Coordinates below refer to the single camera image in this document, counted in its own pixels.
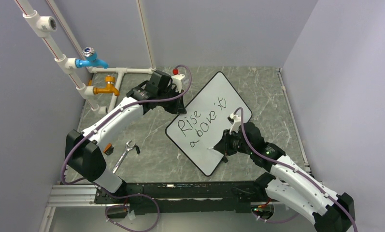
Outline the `white whiteboard black frame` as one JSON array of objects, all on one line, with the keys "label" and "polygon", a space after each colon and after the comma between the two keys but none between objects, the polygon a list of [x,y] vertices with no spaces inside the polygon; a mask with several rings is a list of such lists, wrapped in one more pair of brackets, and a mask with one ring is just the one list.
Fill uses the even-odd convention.
[{"label": "white whiteboard black frame", "polygon": [[223,154],[208,150],[221,140],[229,129],[228,116],[241,107],[243,122],[252,117],[252,110],[222,72],[217,72],[187,104],[184,115],[178,115],[167,127],[167,137],[205,175],[211,176]]}]

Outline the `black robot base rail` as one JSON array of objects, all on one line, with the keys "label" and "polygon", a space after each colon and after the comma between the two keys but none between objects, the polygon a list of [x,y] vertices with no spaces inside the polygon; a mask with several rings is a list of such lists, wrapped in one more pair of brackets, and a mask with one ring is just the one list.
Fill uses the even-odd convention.
[{"label": "black robot base rail", "polygon": [[126,205],[135,215],[232,211],[250,213],[268,197],[253,181],[128,183],[129,199],[115,199],[96,190],[97,205]]}]

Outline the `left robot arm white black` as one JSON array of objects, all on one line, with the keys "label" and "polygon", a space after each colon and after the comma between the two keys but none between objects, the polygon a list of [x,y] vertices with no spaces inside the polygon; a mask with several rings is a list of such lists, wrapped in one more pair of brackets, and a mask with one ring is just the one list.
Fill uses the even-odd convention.
[{"label": "left robot arm white black", "polygon": [[157,106],[170,114],[186,114],[183,95],[191,87],[192,76],[177,71],[174,69],[172,76],[154,71],[149,80],[128,91],[119,105],[98,122],[82,131],[70,131],[63,166],[105,189],[112,202],[122,202],[127,194],[127,183],[107,168],[103,154],[124,128]]}]

